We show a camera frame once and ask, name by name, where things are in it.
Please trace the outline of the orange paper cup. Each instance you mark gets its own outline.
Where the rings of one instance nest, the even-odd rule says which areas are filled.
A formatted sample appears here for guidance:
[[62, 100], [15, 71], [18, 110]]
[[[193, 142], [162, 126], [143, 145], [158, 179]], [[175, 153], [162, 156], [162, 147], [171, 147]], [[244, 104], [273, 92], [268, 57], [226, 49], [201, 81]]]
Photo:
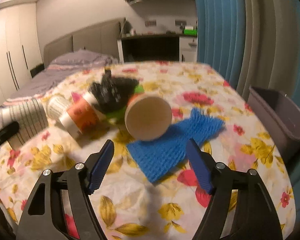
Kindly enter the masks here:
[[86, 92], [63, 112], [59, 121], [65, 130], [74, 139], [77, 139], [80, 135], [106, 120], [106, 116], [96, 106], [99, 106], [97, 99], [91, 92]]
[[125, 111], [125, 125], [136, 140], [151, 141], [161, 137], [172, 122], [172, 109], [163, 98], [153, 94], [135, 94]]

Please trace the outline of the green foam net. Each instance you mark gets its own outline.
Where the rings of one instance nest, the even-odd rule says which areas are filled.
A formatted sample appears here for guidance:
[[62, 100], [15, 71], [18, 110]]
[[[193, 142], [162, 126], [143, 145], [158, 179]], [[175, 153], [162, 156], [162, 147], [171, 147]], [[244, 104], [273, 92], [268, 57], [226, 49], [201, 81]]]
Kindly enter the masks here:
[[118, 122], [118, 121], [124, 119], [127, 107], [132, 103], [132, 101], [134, 99], [136, 99], [138, 96], [140, 96], [141, 94], [144, 94], [144, 93], [145, 93], [145, 90], [143, 88], [143, 85], [136, 86], [134, 89], [134, 93], [129, 97], [126, 105], [118, 111], [106, 114], [106, 119], [112, 123], [115, 123], [115, 122]]

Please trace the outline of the blue foam net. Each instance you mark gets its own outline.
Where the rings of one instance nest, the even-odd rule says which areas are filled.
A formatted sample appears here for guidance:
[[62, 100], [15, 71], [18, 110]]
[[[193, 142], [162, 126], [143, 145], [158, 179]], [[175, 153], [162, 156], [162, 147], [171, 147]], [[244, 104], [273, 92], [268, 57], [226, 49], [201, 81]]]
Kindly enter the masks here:
[[215, 137], [224, 121], [191, 110], [187, 119], [172, 124], [158, 139], [134, 141], [126, 145], [128, 152], [150, 183], [156, 183], [186, 158], [186, 144], [194, 139], [198, 146]]

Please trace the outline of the green grid paper cup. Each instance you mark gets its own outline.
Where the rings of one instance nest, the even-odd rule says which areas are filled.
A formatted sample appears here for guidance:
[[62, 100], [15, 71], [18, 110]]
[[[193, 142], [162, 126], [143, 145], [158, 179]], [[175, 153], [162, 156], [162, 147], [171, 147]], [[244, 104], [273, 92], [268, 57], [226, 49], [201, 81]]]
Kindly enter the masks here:
[[18, 150], [31, 138], [48, 127], [44, 107], [37, 99], [19, 102], [15, 105], [1, 107], [0, 118], [5, 126], [12, 121], [19, 124], [19, 131], [8, 139], [13, 150]]
[[52, 96], [46, 104], [47, 116], [61, 125], [60, 117], [71, 106], [71, 102], [61, 95]]

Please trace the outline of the black plastic bag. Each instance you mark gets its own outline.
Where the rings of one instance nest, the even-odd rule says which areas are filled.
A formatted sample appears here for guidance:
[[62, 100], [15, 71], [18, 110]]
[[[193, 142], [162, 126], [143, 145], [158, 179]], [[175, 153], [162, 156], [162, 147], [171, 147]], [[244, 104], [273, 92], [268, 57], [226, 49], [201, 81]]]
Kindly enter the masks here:
[[97, 101], [97, 109], [108, 114], [123, 109], [138, 85], [137, 79], [115, 77], [106, 69], [100, 82], [90, 84], [89, 92]]

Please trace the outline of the grey trash bin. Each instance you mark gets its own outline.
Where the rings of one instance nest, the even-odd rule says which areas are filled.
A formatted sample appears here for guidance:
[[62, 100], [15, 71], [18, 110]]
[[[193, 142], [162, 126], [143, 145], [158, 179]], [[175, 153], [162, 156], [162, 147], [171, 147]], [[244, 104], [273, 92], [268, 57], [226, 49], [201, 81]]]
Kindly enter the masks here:
[[287, 168], [300, 159], [300, 108], [283, 92], [249, 87], [248, 105], [277, 146]]

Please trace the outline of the floral bed sheet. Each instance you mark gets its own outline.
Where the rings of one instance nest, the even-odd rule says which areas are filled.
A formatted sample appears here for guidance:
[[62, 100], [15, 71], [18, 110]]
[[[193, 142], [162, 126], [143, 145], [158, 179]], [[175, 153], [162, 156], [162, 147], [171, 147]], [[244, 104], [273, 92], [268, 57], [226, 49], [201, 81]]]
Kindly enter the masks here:
[[186, 142], [245, 172], [257, 170], [272, 198], [281, 231], [295, 225], [292, 185], [279, 150], [251, 107], [210, 66], [144, 62], [111, 67], [113, 75], [138, 79], [145, 94], [172, 109], [172, 126], [161, 138], [138, 140], [122, 121], [98, 124], [74, 139], [50, 120], [48, 128], [18, 150], [0, 148], [0, 199], [19, 223], [40, 174], [85, 161], [106, 140], [114, 157], [99, 190], [90, 197], [108, 239], [191, 239], [210, 195], [200, 188], [185, 159]]

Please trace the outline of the grey striped duvet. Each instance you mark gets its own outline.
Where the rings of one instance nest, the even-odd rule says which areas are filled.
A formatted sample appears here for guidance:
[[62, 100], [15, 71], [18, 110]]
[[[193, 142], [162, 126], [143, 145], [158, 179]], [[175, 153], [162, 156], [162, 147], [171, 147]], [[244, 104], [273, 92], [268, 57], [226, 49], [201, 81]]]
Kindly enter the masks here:
[[15, 92], [1, 107], [15, 105], [32, 98], [42, 98], [46, 92], [76, 72], [102, 68], [118, 62], [118, 59], [111, 55], [85, 49], [63, 54], [51, 61], [47, 68], [32, 78], [23, 88]]

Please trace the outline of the grey upholstered headboard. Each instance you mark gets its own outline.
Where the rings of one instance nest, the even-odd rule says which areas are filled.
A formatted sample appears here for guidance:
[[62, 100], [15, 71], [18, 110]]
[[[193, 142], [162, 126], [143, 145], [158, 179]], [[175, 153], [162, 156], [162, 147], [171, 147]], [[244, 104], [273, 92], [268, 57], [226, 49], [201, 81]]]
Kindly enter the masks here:
[[48, 67], [54, 59], [61, 55], [80, 49], [111, 55], [118, 59], [117, 41], [124, 32], [125, 23], [124, 17], [115, 18], [87, 26], [48, 43], [43, 50], [44, 66]]

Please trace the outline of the white wardrobe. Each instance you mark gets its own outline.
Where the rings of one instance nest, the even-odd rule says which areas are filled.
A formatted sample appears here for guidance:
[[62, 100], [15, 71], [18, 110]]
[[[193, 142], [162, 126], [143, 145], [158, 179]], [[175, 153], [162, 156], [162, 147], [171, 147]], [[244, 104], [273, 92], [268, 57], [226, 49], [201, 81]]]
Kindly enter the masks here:
[[42, 62], [36, 4], [0, 9], [0, 106], [29, 83], [31, 70]]

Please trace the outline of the dark desk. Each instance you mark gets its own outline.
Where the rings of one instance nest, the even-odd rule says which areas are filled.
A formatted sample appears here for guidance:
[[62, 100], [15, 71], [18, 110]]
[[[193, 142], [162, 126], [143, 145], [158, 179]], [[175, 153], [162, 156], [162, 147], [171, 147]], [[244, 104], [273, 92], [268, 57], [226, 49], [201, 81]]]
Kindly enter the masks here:
[[121, 62], [179, 61], [179, 37], [183, 34], [144, 34], [117, 41]]

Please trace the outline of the grey curtain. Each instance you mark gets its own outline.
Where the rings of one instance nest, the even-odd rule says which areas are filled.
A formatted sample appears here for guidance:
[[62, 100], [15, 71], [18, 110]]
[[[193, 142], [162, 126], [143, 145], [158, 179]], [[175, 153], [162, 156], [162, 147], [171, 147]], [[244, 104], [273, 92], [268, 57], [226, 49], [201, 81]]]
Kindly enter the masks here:
[[247, 100], [249, 87], [293, 96], [300, 81], [300, 0], [244, 0], [245, 44], [236, 87]]

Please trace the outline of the white drawer unit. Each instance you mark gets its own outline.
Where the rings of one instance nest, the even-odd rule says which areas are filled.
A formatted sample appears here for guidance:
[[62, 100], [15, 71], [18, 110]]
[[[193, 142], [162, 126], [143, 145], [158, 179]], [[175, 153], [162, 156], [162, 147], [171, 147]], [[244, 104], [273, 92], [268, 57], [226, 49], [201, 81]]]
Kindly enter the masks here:
[[179, 37], [179, 61], [197, 62], [197, 37]]

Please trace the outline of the green box on desk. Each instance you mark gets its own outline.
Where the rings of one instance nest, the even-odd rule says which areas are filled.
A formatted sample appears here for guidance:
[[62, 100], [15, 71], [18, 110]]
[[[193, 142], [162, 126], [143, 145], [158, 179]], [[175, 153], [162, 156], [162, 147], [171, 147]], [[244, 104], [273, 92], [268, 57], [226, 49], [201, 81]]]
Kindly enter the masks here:
[[187, 25], [183, 29], [183, 34], [188, 36], [197, 36], [198, 30], [196, 26]]

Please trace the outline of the blue curtain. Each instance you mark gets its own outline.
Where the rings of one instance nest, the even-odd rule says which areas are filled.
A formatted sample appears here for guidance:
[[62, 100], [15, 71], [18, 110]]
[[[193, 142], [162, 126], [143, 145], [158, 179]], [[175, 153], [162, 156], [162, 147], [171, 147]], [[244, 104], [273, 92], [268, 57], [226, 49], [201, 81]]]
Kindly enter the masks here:
[[198, 18], [197, 61], [209, 64], [236, 89], [245, 44], [245, 0], [195, 2]]

